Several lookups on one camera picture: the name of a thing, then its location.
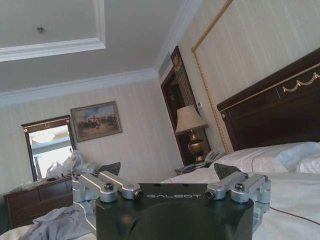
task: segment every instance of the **doorway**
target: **doorway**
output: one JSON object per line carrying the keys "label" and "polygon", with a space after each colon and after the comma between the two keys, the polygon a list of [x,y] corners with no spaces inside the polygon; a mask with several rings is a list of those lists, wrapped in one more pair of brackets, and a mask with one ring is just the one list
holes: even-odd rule
{"label": "doorway", "polygon": [[[166,104],[166,108],[169,113],[170,121],[172,124],[173,131],[177,128],[177,110],[187,106],[184,102],[183,93],[179,86],[178,78],[174,71],[171,69],[168,76],[165,78],[161,84],[161,90]],[[197,131],[198,136],[203,140],[204,143],[204,155],[210,151],[209,142],[204,129]],[[182,134],[175,136],[176,143],[178,145],[180,155],[183,164],[190,165],[195,163],[195,156],[189,151],[188,143],[190,141],[188,134]]]}

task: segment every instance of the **mirror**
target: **mirror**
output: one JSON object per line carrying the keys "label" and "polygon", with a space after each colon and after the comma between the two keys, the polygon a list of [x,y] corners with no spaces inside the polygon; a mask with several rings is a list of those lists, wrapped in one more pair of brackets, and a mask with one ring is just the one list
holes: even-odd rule
{"label": "mirror", "polygon": [[48,178],[48,169],[62,166],[75,149],[69,115],[21,126],[25,133],[34,181]]}

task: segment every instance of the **brass lamp base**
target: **brass lamp base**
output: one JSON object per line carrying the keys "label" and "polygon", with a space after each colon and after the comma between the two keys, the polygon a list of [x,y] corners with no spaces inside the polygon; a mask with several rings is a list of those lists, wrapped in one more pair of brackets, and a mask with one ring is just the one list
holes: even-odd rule
{"label": "brass lamp base", "polygon": [[190,152],[195,156],[195,163],[200,163],[205,160],[204,157],[204,142],[198,138],[197,133],[192,131],[189,133],[190,142],[188,148]]}

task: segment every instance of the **crumpled cloth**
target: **crumpled cloth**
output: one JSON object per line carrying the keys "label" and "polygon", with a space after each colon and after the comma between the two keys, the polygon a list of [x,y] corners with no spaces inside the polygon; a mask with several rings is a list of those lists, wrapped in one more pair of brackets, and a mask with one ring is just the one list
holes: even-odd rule
{"label": "crumpled cloth", "polygon": [[33,223],[34,226],[18,240],[72,240],[90,233],[73,205],[54,209]]}

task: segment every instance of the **light switch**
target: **light switch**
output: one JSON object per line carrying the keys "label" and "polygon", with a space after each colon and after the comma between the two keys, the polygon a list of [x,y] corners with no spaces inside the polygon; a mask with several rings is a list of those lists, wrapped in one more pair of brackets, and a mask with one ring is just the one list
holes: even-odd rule
{"label": "light switch", "polygon": [[202,109],[204,107],[200,101],[198,101],[196,105],[198,106],[199,109]]}

